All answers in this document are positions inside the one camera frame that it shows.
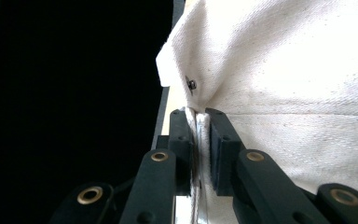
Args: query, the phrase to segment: white fabric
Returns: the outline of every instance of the white fabric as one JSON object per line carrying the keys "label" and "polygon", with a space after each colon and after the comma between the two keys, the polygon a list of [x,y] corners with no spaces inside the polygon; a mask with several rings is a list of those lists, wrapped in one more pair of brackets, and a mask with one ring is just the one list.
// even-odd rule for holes
{"label": "white fabric", "polygon": [[157,63],[162,86],[224,111],[300,187],[358,189],[358,1],[199,0]]}

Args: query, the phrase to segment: white cloth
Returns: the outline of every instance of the white cloth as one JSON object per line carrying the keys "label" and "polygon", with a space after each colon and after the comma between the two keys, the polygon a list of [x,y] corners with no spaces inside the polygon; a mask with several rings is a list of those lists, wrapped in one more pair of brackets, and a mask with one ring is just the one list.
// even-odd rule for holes
{"label": "white cloth", "polygon": [[300,187],[358,190],[358,1],[198,0],[157,63],[162,86],[225,112]]}

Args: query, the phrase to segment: black background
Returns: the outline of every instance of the black background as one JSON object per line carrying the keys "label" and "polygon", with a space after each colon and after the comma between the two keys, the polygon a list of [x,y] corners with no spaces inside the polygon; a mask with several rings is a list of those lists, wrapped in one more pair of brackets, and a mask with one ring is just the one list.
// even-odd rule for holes
{"label": "black background", "polygon": [[47,223],[151,148],[172,1],[1,1],[0,223]]}

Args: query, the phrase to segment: wrinkled fabric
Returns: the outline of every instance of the wrinkled fabric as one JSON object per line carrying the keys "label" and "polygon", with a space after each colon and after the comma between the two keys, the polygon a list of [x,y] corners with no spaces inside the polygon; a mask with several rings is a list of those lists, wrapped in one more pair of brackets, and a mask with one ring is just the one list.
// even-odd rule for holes
{"label": "wrinkled fabric", "polygon": [[[301,188],[358,190],[358,1],[199,0],[157,64],[184,106],[225,112]],[[232,209],[208,198],[208,209]]]}

